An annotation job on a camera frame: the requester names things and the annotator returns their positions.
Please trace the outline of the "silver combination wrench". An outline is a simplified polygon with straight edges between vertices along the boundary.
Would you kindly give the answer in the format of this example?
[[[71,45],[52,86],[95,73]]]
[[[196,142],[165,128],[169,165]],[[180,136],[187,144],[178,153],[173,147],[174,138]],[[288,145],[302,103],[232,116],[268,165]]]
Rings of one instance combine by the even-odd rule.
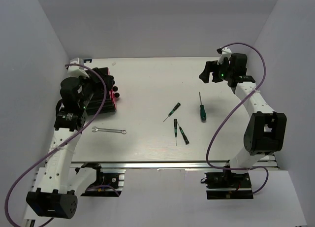
[[[109,133],[126,134],[126,130],[104,129],[104,128],[98,128],[98,127],[92,127],[92,132],[109,132]]]

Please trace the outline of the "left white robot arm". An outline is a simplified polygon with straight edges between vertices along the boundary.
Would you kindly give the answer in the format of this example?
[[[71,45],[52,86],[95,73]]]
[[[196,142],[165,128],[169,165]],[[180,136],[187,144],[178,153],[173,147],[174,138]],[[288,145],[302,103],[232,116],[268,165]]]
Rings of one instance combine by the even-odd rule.
[[[27,204],[40,217],[71,219],[77,209],[78,197],[91,186],[103,184],[104,175],[97,163],[86,163],[69,179],[69,170],[81,129],[89,115],[86,109],[92,99],[112,101],[114,77],[107,67],[86,71],[85,76],[70,76],[61,82],[61,99],[56,106],[54,139],[44,175]]]

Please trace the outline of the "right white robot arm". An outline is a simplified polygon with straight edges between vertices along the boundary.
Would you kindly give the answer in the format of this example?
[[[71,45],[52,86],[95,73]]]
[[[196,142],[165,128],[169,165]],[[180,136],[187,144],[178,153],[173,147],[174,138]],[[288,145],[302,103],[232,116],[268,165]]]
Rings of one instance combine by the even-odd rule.
[[[208,61],[199,78],[204,83],[226,81],[249,115],[243,148],[228,162],[223,183],[234,187],[240,175],[248,172],[261,158],[283,148],[287,117],[276,112],[264,100],[252,76],[247,75],[247,55],[228,54],[217,61]]]

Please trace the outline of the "blue label sticker left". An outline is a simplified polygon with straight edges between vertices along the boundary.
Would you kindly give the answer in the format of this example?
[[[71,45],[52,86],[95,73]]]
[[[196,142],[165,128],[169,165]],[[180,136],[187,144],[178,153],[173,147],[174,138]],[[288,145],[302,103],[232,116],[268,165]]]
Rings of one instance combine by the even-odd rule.
[[[84,62],[84,63],[91,63],[91,62],[92,62],[92,59],[83,59],[83,62]]]

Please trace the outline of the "large green screwdriver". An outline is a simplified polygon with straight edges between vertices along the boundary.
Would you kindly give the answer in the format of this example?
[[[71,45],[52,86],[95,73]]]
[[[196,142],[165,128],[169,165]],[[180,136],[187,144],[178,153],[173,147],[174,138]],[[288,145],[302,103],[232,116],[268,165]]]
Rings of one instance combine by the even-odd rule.
[[[204,105],[202,103],[202,98],[201,98],[201,93],[198,92],[199,94],[199,100],[200,100],[200,119],[202,122],[206,122],[207,120],[207,115],[206,115],[206,111],[205,111],[205,108],[204,108]]]

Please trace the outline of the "small precision screwdriver upper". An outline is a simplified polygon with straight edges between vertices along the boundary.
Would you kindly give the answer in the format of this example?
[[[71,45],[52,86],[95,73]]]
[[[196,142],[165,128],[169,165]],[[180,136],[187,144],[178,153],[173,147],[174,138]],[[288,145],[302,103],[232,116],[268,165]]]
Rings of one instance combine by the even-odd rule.
[[[165,122],[180,106],[181,106],[181,104],[178,102],[174,106],[174,108],[168,113],[167,117],[163,120],[163,122]]]

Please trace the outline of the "small precision screwdriver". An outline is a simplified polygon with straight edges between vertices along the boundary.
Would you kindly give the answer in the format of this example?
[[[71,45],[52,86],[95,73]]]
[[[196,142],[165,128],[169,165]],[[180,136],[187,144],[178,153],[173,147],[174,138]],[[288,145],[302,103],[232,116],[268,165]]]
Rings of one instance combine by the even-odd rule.
[[[178,102],[174,106],[174,108],[168,113],[167,117],[163,120],[163,122],[165,122],[180,106],[181,106],[181,104]]]
[[[181,135],[183,137],[183,140],[184,140],[185,144],[188,145],[189,144],[189,140],[188,140],[186,134],[184,133],[184,130],[182,129],[182,127],[179,124],[178,124],[178,126],[179,126],[179,130],[180,130],[180,133],[181,133]]]
[[[177,125],[178,125],[178,123],[177,123],[177,119],[174,119],[173,120],[173,125],[174,125],[174,137],[175,137],[175,146],[177,146]]]

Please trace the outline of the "small precision screwdriver middle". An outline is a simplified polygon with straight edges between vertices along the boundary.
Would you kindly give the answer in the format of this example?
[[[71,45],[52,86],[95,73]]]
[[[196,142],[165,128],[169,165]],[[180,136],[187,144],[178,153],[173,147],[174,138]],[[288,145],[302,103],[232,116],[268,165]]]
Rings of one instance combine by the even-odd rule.
[[[177,146],[177,125],[178,125],[178,123],[177,123],[177,119],[174,119],[173,120],[173,125],[174,125],[174,137],[175,137],[175,146]]]

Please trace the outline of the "small precision screwdriver lower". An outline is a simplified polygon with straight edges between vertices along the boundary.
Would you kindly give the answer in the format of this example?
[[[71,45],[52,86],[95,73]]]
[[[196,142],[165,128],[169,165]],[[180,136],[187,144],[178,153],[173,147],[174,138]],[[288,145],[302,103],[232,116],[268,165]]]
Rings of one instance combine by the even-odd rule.
[[[180,130],[180,133],[181,133],[181,135],[183,137],[183,140],[184,140],[185,144],[188,145],[189,144],[189,140],[188,140],[186,134],[184,133],[184,130],[182,129],[182,127],[179,124],[178,124],[178,126],[179,126],[179,130]]]

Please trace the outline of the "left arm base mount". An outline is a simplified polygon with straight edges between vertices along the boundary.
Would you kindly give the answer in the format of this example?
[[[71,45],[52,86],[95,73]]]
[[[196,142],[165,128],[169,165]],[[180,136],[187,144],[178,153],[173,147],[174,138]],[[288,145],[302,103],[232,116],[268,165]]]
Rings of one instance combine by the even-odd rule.
[[[76,176],[78,174],[83,175],[83,169],[92,169],[92,174],[95,174],[95,178],[81,196],[118,197],[118,194],[121,194],[124,186],[124,173],[104,170],[101,164],[96,162],[86,162],[74,169]]]

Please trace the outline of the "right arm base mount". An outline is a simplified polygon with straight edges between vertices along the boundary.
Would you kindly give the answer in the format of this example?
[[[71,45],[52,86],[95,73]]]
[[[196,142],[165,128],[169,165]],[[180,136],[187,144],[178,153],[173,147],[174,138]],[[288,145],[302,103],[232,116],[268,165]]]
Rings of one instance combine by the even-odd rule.
[[[222,170],[207,172],[200,180],[206,186],[208,200],[253,199],[248,171]]]

